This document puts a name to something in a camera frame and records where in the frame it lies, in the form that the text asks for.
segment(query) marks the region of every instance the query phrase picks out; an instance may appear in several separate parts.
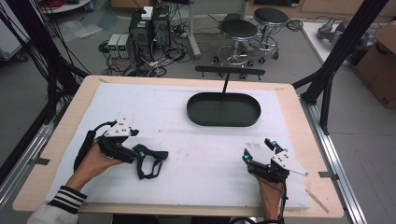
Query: computer tower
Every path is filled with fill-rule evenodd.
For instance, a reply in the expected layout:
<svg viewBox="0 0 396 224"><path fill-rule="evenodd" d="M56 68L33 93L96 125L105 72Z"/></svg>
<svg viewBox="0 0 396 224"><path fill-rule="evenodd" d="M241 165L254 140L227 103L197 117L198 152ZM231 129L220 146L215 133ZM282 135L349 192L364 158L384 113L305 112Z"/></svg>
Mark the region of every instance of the computer tower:
<svg viewBox="0 0 396 224"><path fill-rule="evenodd" d="M134 59L137 63L151 62L153 60L155 44L153 43L152 21L142 20L142 12L134 12L129 25L129 35L132 40Z"/></svg>
<svg viewBox="0 0 396 224"><path fill-rule="evenodd" d="M157 49L164 50L171 47L169 10L169 6L154 8L152 23Z"/></svg>

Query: white paper sheet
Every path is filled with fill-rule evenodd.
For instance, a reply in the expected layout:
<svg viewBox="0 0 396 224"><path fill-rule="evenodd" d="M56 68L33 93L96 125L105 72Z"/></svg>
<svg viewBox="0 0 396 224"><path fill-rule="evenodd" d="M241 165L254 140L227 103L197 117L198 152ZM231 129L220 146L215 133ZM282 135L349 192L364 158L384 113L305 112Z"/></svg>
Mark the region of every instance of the white paper sheet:
<svg viewBox="0 0 396 224"><path fill-rule="evenodd" d="M250 127L199 126L187 116L187 102L198 92L219 89L132 84L102 84L87 109L59 165L46 200L73 173L73 163L88 130L114 119L127 118L140 131L123 145L143 144L152 150L169 151L157 178L139 180L136 162L111 167L94 178L83 193L91 203L169 205L260 206L255 177L242 161L249 150L255 161L268 164L274 155L264 139L276 140L292 152L288 130L274 91L233 90L253 96L261 105L259 120ZM106 126L97 134L109 129ZM147 157L144 171L153 160ZM308 208L302 177L287 179L288 208Z"/></svg>

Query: round stool seat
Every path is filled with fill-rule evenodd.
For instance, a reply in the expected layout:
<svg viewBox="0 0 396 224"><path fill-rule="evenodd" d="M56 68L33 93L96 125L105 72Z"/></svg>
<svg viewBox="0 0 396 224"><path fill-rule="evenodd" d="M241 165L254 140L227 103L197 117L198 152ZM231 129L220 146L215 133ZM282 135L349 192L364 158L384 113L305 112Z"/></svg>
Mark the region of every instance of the round stool seat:
<svg viewBox="0 0 396 224"><path fill-rule="evenodd" d="M261 24L272 23L273 25L280 25L288 20L288 16L284 12L271 7L256 9L253 17Z"/></svg>
<svg viewBox="0 0 396 224"><path fill-rule="evenodd" d="M252 38L257 34L255 25L248 21L230 20L221 24L221 31L234 38Z"/></svg>

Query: person's left hand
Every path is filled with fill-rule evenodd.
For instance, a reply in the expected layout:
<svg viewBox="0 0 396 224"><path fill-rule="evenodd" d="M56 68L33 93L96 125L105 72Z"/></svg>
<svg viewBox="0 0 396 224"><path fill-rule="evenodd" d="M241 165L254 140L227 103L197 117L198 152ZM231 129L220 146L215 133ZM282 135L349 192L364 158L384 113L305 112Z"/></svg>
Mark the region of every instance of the person's left hand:
<svg viewBox="0 0 396 224"><path fill-rule="evenodd" d="M97 143L93 144L77 170L67 181L66 186L77 191L92 178L104 172L108 167L121 164L122 161L108 158L102 153Z"/></svg>

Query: black metal pole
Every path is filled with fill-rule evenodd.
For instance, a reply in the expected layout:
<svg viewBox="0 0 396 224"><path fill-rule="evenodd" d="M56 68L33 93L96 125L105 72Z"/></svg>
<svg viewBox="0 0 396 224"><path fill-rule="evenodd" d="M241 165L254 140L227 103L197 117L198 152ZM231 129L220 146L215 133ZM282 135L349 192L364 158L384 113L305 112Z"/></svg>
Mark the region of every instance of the black metal pole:
<svg viewBox="0 0 396 224"><path fill-rule="evenodd" d="M225 77L223 92L221 93L221 98L224 97L225 91L227 90L228 81L230 80L230 73L227 73L227 77Z"/></svg>
<svg viewBox="0 0 396 224"><path fill-rule="evenodd" d="M323 132L328 133L328 116L330 108L330 98L332 93L332 80L343 64L347 56L352 52L355 45L373 23L375 18L387 4L388 0L365 0L352 18L348 27L335 44L329 57L313 75L303 78L293 83L294 88L299 88L312 82L308 90L301 95L303 101L314 105L323 91L322 108L320 112L320 127Z"/></svg>

